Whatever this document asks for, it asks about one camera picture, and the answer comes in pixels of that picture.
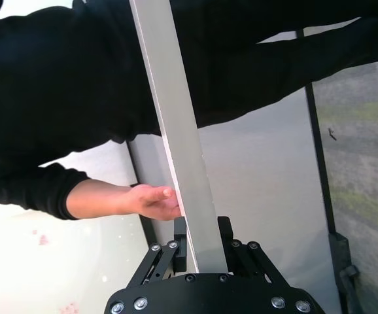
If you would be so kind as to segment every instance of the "silver rectangular rod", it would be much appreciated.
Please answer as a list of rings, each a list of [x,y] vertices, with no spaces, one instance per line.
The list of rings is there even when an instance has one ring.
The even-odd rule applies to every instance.
[[[226,273],[209,179],[169,0],[130,0],[196,271]]]

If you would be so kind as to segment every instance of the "finger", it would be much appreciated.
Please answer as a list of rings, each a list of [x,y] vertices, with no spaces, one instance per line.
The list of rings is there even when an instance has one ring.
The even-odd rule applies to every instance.
[[[151,188],[146,195],[146,201],[155,202],[166,200],[173,196],[173,189],[168,186],[159,186],[157,188]]]

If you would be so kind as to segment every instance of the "white surface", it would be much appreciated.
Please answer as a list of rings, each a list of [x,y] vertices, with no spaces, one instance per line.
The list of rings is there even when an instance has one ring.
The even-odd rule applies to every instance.
[[[196,271],[225,273],[224,249],[170,2],[130,3]]]
[[[125,145],[59,160],[118,185],[136,183]],[[0,314],[102,313],[148,249],[137,215],[62,221],[0,205]]]
[[[200,136],[216,212],[235,237],[261,243],[291,285],[340,314],[304,91]],[[171,184],[159,138],[139,136],[132,149],[144,183]],[[162,242],[173,234],[172,224],[155,228]]]

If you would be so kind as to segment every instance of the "screw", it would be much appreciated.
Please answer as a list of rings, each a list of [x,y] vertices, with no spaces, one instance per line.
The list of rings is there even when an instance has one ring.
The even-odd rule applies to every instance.
[[[298,309],[298,311],[300,311],[302,313],[311,312],[311,306],[306,301],[298,301],[298,302],[295,303],[295,306]]]
[[[158,250],[161,249],[161,246],[159,246],[158,244],[154,244],[153,246],[151,246],[151,249],[152,249],[153,251],[158,251]]]
[[[228,276],[227,276],[227,275],[221,275],[221,276],[220,276],[220,281],[221,281],[222,283],[226,283],[227,280],[228,280]]]
[[[119,314],[124,310],[125,306],[122,303],[117,303],[112,306],[111,314]]]
[[[285,300],[279,296],[272,298],[271,302],[273,307],[276,309],[283,309],[285,307]]]
[[[258,249],[259,248],[259,243],[257,243],[257,242],[250,242],[249,243],[249,247],[251,249],[253,249],[253,250]]]
[[[169,248],[170,248],[170,249],[174,249],[174,248],[176,248],[176,247],[177,247],[177,242],[174,242],[174,241],[173,241],[173,242],[170,242],[170,243],[169,243]]]
[[[193,283],[195,281],[196,277],[194,275],[187,275],[185,279],[186,279],[187,282]]]
[[[138,298],[136,299],[136,301],[134,302],[134,308],[137,310],[137,311],[140,311],[142,309],[145,309],[148,305],[148,301],[146,298]]]

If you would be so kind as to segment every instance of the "black frame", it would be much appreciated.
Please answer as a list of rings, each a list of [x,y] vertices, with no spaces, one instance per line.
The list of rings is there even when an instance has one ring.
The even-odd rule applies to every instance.
[[[297,38],[305,37],[304,30],[301,29],[297,31],[296,36]],[[324,201],[324,208],[326,210],[328,233],[329,233],[329,236],[336,236],[337,231],[335,228],[332,197],[330,195],[330,185],[328,182],[326,160],[324,159],[324,151],[322,147],[322,139],[321,139],[321,133],[320,133],[320,124],[318,123],[317,106],[315,103],[315,95],[314,95],[314,89],[313,89],[312,83],[305,86],[305,94],[307,97],[309,118],[311,122],[311,130],[313,132],[314,147],[315,147],[315,154],[317,158],[318,174],[320,176],[322,197]],[[331,247],[331,250],[332,250],[332,262],[335,269],[335,260],[333,256],[334,248]],[[339,299],[340,299],[340,306],[341,306],[342,314],[348,314],[349,309],[347,306],[347,298],[343,293],[340,292],[340,290],[339,290]]]
[[[132,153],[131,145],[128,142],[126,142],[126,145],[127,145],[127,148],[128,148],[129,156],[131,158],[132,167],[133,167],[134,172],[135,172],[135,178],[137,179],[137,182],[135,184],[131,185],[131,187],[134,187],[134,186],[141,184],[141,180],[140,180],[140,176],[138,174],[137,166],[135,164],[135,157]],[[152,223],[152,219],[146,218],[146,217],[141,216],[141,215],[139,215],[139,218],[140,218],[140,221],[141,221],[141,225],[143,226],[143,231],[144,231],[144,235],[145,235],[147,245],[150,246],[153,243],[157,243],[158,238],[156,236],[156,231],[154,230],[154,225]]]

